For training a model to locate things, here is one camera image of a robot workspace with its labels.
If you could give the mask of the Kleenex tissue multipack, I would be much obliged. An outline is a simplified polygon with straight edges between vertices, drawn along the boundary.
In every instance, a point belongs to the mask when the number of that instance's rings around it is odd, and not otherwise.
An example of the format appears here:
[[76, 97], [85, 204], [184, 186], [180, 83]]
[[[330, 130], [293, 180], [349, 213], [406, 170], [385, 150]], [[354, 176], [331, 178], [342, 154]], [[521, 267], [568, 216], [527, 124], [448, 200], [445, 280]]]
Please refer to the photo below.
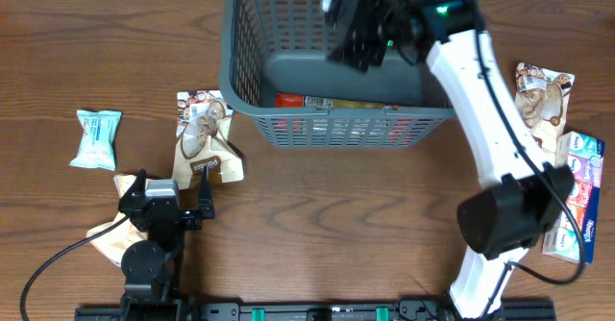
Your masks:
[[578, 244], [582, 243], [585, 262], [591, 264], [595, 252], [605, 142], [571, 131], [558, 139], [557, 149], [556, 161], [565, 162], [575, 178], [566, 206], [577, 221], [581, 240], [562, 212], [553, 228], [545, 234], [542, 253], [577, 263]]

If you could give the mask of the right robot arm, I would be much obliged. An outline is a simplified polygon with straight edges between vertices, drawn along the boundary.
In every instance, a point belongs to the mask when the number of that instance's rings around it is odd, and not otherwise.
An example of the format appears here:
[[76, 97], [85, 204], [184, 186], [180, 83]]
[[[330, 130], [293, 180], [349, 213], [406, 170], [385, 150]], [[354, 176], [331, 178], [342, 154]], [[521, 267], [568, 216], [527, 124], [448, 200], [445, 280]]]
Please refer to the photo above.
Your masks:
[[503, 320], [502, 294], [523, 258], [566, 211], [574, 184], [555, 167], [517, 111], [494, 57], [479, 0], [321, 0], [342, 29], [329, 58], [358, 71], [390, 47], [414, 50], [451, 102], [473, 154], [480, 193], [462, 202], [460, 271], [435, 320]]

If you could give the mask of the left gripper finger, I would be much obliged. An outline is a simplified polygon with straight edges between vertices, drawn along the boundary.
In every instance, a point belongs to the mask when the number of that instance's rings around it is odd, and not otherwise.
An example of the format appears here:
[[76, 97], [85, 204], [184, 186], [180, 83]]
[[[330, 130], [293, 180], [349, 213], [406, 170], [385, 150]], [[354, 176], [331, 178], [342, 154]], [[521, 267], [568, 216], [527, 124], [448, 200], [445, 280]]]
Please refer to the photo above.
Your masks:
[[199, 211], [202, 218], [214, 218], [215, 210], [209, 187], [209, 169], [205, 167], [202, 171], [201, 182], [197, 194]]
[[146, 171], [141, 169], [135, 175], [118, 175], [118, 195], [121, 202], [136, 202], [145, 195]]

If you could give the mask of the orange pasta packet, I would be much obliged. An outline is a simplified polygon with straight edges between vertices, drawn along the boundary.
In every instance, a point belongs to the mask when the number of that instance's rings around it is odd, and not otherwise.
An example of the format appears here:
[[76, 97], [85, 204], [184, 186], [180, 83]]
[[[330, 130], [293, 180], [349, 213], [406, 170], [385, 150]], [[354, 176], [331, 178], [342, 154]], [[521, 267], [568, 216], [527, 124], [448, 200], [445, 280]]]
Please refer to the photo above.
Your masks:
[[[360, 109], [360, 110], [396, 110], [397, 105], [358, 102], [341, 99], [322, 98], [306, 95], [278, 93], [277, 108], [316, 108], [317, 110]], [[412, 123], [411, 119], [335, 119], [332, 124], [328, 119], [276, 119], [273, 128], [277, 134], [291, 129], [303, 143], [311, 138], [313, 145], [357, 145], [364, 139], [368, 144], [376, 144], [385, 136], [385, 142], [395, 142]]]

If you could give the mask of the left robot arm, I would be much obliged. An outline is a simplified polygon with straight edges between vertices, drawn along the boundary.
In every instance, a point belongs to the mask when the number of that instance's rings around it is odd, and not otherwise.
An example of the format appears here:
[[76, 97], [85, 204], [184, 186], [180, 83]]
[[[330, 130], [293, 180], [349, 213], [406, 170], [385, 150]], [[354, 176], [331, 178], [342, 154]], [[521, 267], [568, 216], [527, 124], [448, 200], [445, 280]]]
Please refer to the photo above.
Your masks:
[[123, 254], [125, 276], [122, 320], [199, 320], [196, 300], [179, 290], [184, 259], [185, 234], [199, 231], [203, 221], [215, 217], [204, 169], [197, 195], [198, 207], [180, 209], [180, 192], [174, 179], [146, 181], [140, 171], [120, 198], [119, 211], [147, 238], [132, 244]]

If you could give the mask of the brown snack pouch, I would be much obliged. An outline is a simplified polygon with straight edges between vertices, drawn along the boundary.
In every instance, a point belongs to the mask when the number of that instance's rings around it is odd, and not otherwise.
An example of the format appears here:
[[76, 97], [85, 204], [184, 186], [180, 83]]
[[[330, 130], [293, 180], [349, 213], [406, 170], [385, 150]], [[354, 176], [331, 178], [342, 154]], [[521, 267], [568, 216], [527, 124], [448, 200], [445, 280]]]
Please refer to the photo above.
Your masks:
[[229, 143], [234, 110], [219, 90], [177, 94], [177, 130], [172, 178], [180, 189], [244, 179], [242, 158]]
[[515, 70], [515, 105], [539, 146], [555, 153], [563, 135], [576, 76], [520, 62]]

